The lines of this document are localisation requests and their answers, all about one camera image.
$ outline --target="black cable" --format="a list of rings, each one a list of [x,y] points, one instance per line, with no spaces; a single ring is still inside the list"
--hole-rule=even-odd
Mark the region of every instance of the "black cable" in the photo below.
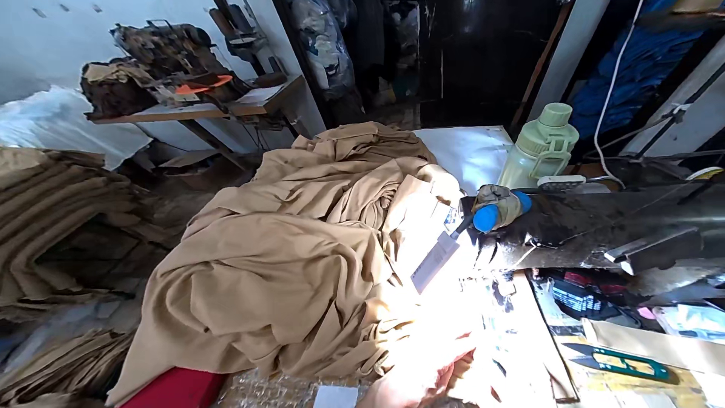
[[[261,132],[261,131],[260,131],[260,130],[259,130],[258,128],[256,128],[256,127],[254,128],[254,131],[255,131],[255,132],[257,132],[257,140],[259,140],[259,141],[260,141],[260,143],[262,143],[262,140],[264,140],[265,144],[267,145],[267,151],[269,151],[269,150],[270,150],[270,144],[269,144],[269,142],[267,142],[267,138],[265,137],[265,134],[264,134],[264,133],[262,133],[262,132]]]
[[[257,146],[257,151],[259,151],[259,150],[264,150],[264,149],[263,149],[263,148],[262,148],[262,147],[261,147],[261,146],[259,145],[259,143],[257,143],[257,141],[256,141],[256,140],[254,140],[254,136],[252,136],[252,132],[250,132],[250,131],[249,131],[249,130],[247,129],[247,127],[246,127],[245,125],[242,125],[241,127],[242,127],[242,128],[244,128],[244,131],[246,132],[246,134],[248,134],[248,135],[249,135],[249,138],[250,138],[250,139],[252,140],[252,142],[254,143],[254,145],[255,145],[255,146]]]
[[[669,118],[670,118],[670,116],[664,115],[662,118],[657,119],[656,121],[652,122],[650,125],[646,125],[646,126],[643,126],[641,128],[638,128],[636,131],[631,131],[631,132],[625,134],[624,136],[620,136],[617,139],[614,139],[613,141],[605,144],[604,146],[601,146],[601,149],[604,149],[606,147],[609,147],[612,144],[615,144],[616,142],[620,142],[622,140],[625,140],[628,137],[634,136],[635,134],[638,134],[639,132],[643,132],[643,131],[646,131],[649,128],[653,128],[653,127],[659,125],[660,123],[666,121]],[[592,156],[593,153],[597,153],[597,151],[596,150],[592,150],[591,152],[588,152],[587,154],[584,155],[584,158],[585,159],[595,159],[596,157],[595,156]]]

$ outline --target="white paper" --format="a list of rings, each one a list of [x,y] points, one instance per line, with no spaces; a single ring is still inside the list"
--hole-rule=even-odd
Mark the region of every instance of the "white paper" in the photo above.
[[[256,88],[247,92],[243,97],[239,98],[239,103],[255,103],[262,102],[275,96],[284,85],[277,85],[271,88]]]
[[[357,388],[320,385],[314,408],[355,408]]]
[[[413,285],[418,293],[422,293],[426,289],[436,274],[443,268],[458,249],[459,245],[445,231],[438,236],[438,242],[428,252],[428,255],[420,263],[420,266],[410,275]]]
[[[725,408],[725,376],[711,372],[691,371],[705,393],[705,399],[711,407]]]
[[[467,195],[476,195],[484,184],[496,184],[513,145],[502,126],[419,129],[413,133]]]

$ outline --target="cardboard piece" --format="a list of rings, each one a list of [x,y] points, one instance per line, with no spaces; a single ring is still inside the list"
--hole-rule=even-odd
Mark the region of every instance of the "cardboard piece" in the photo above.
[[[688,370],[725,375],[725,362],[722,359],[725,345],[589,319],[582,319],[581,324],[587,341],[593,345]]]
[[[513,284],[516,294],[511,296],[514,310],[521,319],[520,334],[527,336],[532,346],[536,346],[536,355],[540,356],[546,370],[551,377],[551,383],[556,402],[575,402],[579,400],[576,388],[571,382],[571,376],[566,364],[559,354],[556,342],[551,337],[549,327],[539,310],[534,291],[531,289],[529,279],[522,272],[513,275]]]
[[[217,150],[188,152],[159,167],[174,169],[168,171],[166,177],[180,179],[196,190],[220,189],[244,173]]]

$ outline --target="fabric roll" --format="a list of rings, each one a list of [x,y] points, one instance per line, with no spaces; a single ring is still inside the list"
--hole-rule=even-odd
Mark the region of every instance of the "fabric roll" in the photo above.
[[[381,372],[414,320],[415,291],[394,265],[406,234],[397,227],[418,201],[401,191],[451,205],[461,196],[413,132],[379,123],[266,152],[253,180],[219,191],[154,270],[107,403],[171,367]]]

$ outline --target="electrical cable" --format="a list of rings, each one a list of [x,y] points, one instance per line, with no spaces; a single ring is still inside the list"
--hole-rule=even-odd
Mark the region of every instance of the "electrical cable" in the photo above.
[[[257,146],[257,151],[264,150],[264,148],[262,146],[260,146],[260,144],[257,143],[256,140],[254,140],[254,136],[252,136],[252,132],[250,132],[249,129],[247,129],[247,127],[245,125],[242,125],[241,127],[244,128],[244,131],[246,132],[246,134],[249,135],[249,138],[252,140],[252,142],[254,142],[254,145]]]
[[[607,168],[607,164],[604,162],[604,152],[602,152],[602,148],[599,147],[599,130],[602,128],[602,121],[604,120],[604,114],[607,112],[607,105],[609,105],[609,99],[612,97],[612,90],[614,90],[614,83],[617,79],[617,72],[619,71],[619,63],[622,60],[622,55],[624,54],[624,49],[627,47],[627,43],[629,43],[629,39],[632,37],[632,32],[634,32],[634,26],[637,24],[637,18],[639,17],[639,11],[642,9],[642,3],[644,3],[644,0],[639,0],[639,4],[637,5],[637,10],[634,12],[634,17],[632,18],[632,25],[629,27],[629,32],[627,33],[627,37],[624,39],[624,43],[622,44],[622,49],[619,50],[619,55],[617,56],[617,62],[614,64],[614,72],[612,73],[612,82],[609,84],[609,91],[607,92],[607,97],[604,100],[604,106],[602,107],[602,114],[599,115],[599,121],[597,122],[597,129],[594,131],[594,147],[597,148],[597,153],[599,153],[599,161],[602,164],[602,169],[604,172],[614,178],[615,180],[618,180],[620,184],[622,184],[621,180],[617,179],[614,174],[612,174],[611,171]]]
[[[256,127],[254,128],[254,131],[257,132],[257,140],[260,141],[260,144],[262,143],[262,141],[264,141],[264,145],[266,145],[267,151],[269,151],[270,144],[269,142],[267,142],[267,138],[265,137],[265,135]]]
[[[667,120],[667,119],[669,119],[669,118],[670,118],[669,116],[663,116],[662,118],[659,118],[659,119],[657,119],[656,121],[652,122],[651,124],[649,124],[649,125],[645,125],[645,126],[643,126],[643,127],[641,127],[641,128],[638,128],[638,129],[637,129],[636,131],[631,131],[631,132],[629,132],[629,133],[625,134],[624,136],[620,136],[620,137],[618,137],[617,139],[614,139],[613,141],[611,141],[611,142],[609,142],[609,143],[607,143],[607,144],[605,144],[605,145],[601,146],[600,148],[601,148],[601,149],[605,149],[605,148],[607,148],[607,147],[611,146],[612,144],[615,144],[615,143],[617,143],[617,142],[621,142],[622,140],[625,140],[625,139],[627,139],[627,138],[628,138],[628,137],[630,137],[630,136],[634,136],[635,134],[638,134],[639,132],[643,132],[643,131],[646,131],[646,130],[647,130],[647,129],[649,129],[649,128],[653,128],[653,127],[655,127],[655,126],[659,125],[660,123],[662,123],[662,122],[666,121],[666,120]],[[591,151],[587,152],[587,153],[586,153],[586,154],[584,155],[584,158],[585,158],[585,159],[592,159],[592,158],[593,158],[593,157],[592,157],[592,153],[596,153],[596,152],[597,152],[597,150],[596,150],[596,149],[595,149],[595,150],[591,150]]]

